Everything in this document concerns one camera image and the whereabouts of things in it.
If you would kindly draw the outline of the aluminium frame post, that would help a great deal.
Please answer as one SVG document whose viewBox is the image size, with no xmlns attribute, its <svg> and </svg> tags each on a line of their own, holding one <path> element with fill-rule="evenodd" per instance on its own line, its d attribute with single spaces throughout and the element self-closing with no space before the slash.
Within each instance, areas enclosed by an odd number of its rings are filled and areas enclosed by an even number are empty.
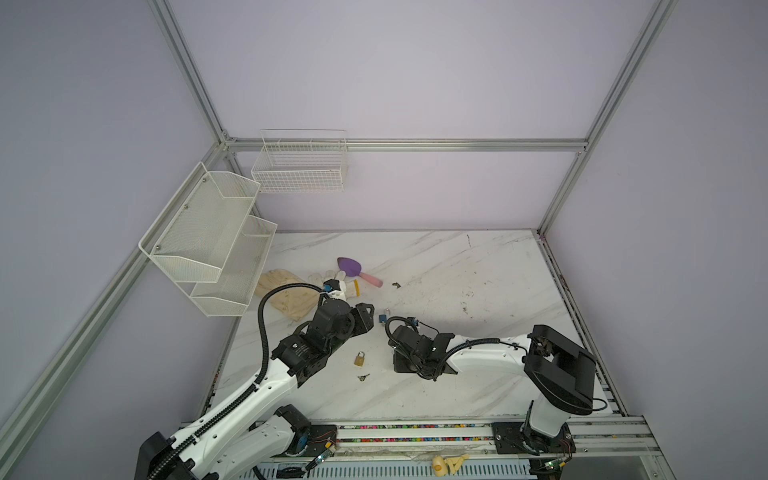
<svg viewBox="0 0 768 480">
<path fill-rule="evenodd" d="M 607 131 L 616 112 L 619 110 L 622 101 L 626 97 L 640 68 L 649 56 L 654 43 L 662 33 L 676 5 L 677 1 L 674 0 L 658 0 L 653 3 L 646 20 L 640 28 L 636 39 L 587 132 L 585 138 L 586 146 L 575 154 L 570 167 L 537 228 L 539 236 L 546 237 L 548 232 L 552 229 L 560 211 L 565 205 L 572 190 L 575 188 L 579 177 L 586 169 L 589 160 L 596 152 L 600 140 Z"/>
<path fill-rule="evenodd" d="M 171 3 L 166 0 L 148 0 L 147 3 L 193 96 L 194 102 L 200 110 L 207 129 L 217 143 L 226 143 L 227 132 L 206 89 Z"/>
</svg>

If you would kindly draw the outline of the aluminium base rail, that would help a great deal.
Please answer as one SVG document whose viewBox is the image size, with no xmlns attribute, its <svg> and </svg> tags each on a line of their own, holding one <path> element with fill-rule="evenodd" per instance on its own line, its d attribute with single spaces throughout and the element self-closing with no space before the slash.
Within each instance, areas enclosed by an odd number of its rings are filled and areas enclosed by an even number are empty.
<svg viewBox="0 0 768 480">
<path fill-rule="evenodd" d="M 334 453 L 308 479 L 672 479 L 656 438 L 641 417 L 588 416 L 566 424 L 572 451 L 538 456 L 513 447 L 519 417 L 323 421 L 300 457 L 277 456 L 244 473 L 246 479 L 292 479 L 333 441 Z M 469 454 L 456 475 L 437 477 L 437 455 Z"/>
</svg>

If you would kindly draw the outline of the beige leather glove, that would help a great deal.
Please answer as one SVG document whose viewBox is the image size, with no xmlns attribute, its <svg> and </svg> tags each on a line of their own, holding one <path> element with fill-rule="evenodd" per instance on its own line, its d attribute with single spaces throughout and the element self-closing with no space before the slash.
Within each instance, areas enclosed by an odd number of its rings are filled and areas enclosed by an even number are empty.
<svg viewBox="0 0 768 480">
<path fill-rule="evenodd" d="M 304 283 L 304 280 L 285 269 L 274 269 L 263 273 L 255 287 L 255 295 L 263 297 L 273 289 L 294 283 Z M 300 322 L 318 303 L 320 293 L 314 289 L 300 287 L 278 292 L 268 303 L 285 317 Z"/>
</svg>

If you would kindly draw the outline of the aluminium frame post left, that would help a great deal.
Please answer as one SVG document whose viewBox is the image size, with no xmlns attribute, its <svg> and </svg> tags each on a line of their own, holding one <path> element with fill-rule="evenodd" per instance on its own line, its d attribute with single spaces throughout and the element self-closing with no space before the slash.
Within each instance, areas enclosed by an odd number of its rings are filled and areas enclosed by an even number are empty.
<svg viewBox="0 0 768 480">
<path fill-rule="evenodd" d="M 194 102 L 200 110 L 207 129 L 217 143 L 226 143 L 227 132 L 206 89 L 171 3 L 166 0 L 148 0 L 147 3 L 193 96 Z"/>
</svg>

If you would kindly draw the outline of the white mesh shelf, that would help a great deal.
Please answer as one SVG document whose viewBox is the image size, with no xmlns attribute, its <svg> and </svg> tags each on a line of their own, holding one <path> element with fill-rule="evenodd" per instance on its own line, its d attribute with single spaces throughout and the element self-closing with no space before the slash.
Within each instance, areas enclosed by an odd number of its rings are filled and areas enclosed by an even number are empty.
<svg viewBox="0 0 768 480">
<path fill-rule="evenodd" d="M 248 309 L 277 225 L 248 215 L 216 283 L 198 283 L 190 299 L 207 317 L 239 317 Z"/>
<path fill-rule="evenodd" d="M 215 283 L 259 189 L 252 179 L 198 164 L 138 248 L 175 283 Z"/>
</svg>

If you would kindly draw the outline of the aluminium frame back bar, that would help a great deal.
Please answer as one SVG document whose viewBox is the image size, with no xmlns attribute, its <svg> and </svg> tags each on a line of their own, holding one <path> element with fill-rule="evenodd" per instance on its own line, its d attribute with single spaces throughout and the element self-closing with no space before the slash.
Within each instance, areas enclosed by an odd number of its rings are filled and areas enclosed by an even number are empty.
<svg viewBox="0 0 768 480">
<path fill-rule="evenodd" d="M 227 145 L 233 151 L 259 151 L 264 145 L 288 147 L 342 146 L 348 152 L 580 152 L 589 142 L 578 138 L 483 138 L 483 139 L 374 139 L 350 138 L 278 139 L 264 141 L 259 138 L 235 138 Z"/>
</svg>

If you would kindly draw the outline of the yellow toy figure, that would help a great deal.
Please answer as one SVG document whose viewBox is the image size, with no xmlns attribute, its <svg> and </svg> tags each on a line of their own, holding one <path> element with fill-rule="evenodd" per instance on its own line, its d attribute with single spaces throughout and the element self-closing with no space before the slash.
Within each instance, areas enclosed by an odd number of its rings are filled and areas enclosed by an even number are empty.
<svg viewBox="0 0 768 480">
<path fill-rule="evenodd" d="M 437 455 L 431 461 L 432 471 L 437 477 L 456 475 L 463 464 L 469 459 L 469 454 L 462 454 L 452 457 Z"/>
</svg>

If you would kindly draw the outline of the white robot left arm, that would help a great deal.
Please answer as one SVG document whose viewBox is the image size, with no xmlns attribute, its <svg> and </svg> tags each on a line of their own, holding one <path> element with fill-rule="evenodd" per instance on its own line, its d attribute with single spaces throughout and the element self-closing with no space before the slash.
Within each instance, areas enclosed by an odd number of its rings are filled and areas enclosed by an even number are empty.
<svg viewBox="0 0 768 480">
<path fill-rule="evenodd" d="M 323 286 L 297 283 L 319 295 L 313 318 L 268 345 L 264 308 L 279 286 L 257 308 L 262 345 L 259 371 L 208 413 L 166 437 L 152 434 L 139 449 L 137 479 L 236 479 L 269 458 L 302 450 L 310 422 L 284 399 L 320 372 L 347 340 L 374 327 L 371 304 L 350 305 L 336 280 Z"/>
</svg>

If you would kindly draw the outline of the white mesh upper shelf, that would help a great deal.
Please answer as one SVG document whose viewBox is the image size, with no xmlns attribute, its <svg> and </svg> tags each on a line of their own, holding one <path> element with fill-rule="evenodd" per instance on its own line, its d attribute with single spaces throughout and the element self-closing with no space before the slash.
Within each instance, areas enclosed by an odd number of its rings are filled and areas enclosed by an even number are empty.
<svg viewBox="0 0 768 480">
<path fill-rule="evenodd" d="M 259 189 L 252 179 L 198 164 L 138 248 L 175 283 L 215 283 Z"/>
</svg>

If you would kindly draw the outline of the white mesh lower shelf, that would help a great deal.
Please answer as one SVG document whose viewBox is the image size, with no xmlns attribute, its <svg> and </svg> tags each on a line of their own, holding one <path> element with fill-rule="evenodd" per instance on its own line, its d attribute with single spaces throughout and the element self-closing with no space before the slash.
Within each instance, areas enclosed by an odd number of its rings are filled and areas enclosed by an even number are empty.
<svg viewBox="0 0 768 480">
<path fill-rule="evenodd" d="M 198 283 L 190 299 L 207 317 L 239 317 L 248 309 L 277 225 L 248 215 L 216 283 Z"/>
</svg>

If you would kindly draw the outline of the purple pink toy shovel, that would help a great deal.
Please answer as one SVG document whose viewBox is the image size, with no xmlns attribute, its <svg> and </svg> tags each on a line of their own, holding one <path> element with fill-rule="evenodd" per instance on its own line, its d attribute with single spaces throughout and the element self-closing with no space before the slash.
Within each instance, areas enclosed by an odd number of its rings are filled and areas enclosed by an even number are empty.
<svg viewBox="0 0 768 480">
<path fill-rule="evenodd" d="M 338 265 L 338 268 L 349 277 L 359 277 L 363 279 L 365 282 L 377 288 L 381 288 L 383 286 L 382 280 L 368 273 L 365 273 L 362 269 L 362 265 L 356 260 L 353 260 L 348 257 L 338 257 L 337 265 Z"/>
</svg>

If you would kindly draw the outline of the aluminium frame post right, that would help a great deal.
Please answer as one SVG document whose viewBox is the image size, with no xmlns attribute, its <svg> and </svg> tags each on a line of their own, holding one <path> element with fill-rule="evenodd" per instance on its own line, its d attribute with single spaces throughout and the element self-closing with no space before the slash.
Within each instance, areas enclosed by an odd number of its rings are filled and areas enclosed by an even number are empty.
<svg viewBox="0 0 768 480">
<path fill-rule="evenodd" d="M 570 167 L 537 228 L 539 236 L 546 237 L 548 232 L 552 229 L 560 211 L 565 205 L 572 190 L 575 188 L 579 177 L 586 169 L 589 160 L 596 152 L 600 140 L 607 131 L 616 112 L 619 110 L 622 101 L 626 97 L 640 68 L 649 56 L 654 43 L 662 33 L 676 5 L 677 1 L 674 0 L 658 0 L 653 3 L 646 20 L 640 28 L 636 39 L 587 132 L 585 138 L 586 146 L 575 154 Z"/>
</svg>

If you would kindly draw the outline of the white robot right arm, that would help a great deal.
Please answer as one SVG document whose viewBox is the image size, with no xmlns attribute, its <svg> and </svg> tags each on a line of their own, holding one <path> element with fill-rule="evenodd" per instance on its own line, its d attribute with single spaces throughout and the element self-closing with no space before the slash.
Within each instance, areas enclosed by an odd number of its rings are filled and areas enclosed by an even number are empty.
<svg viewBox="0 0 768 480">
<path fill-rule="evenodd" d="M 470 338 L 420 332 L 423 322 L 392 316 L 384 323 L 397 373 L 437 381 L 444 375 L 493 372 L 527 378 L 536 388 L 513 447 L 538 456 L 556 448 L 572 451 L 567 422 L 609 407 L 594 395 L 597 360 L 551 326 L 537 324 L 527 335 Z"/>
</svg>

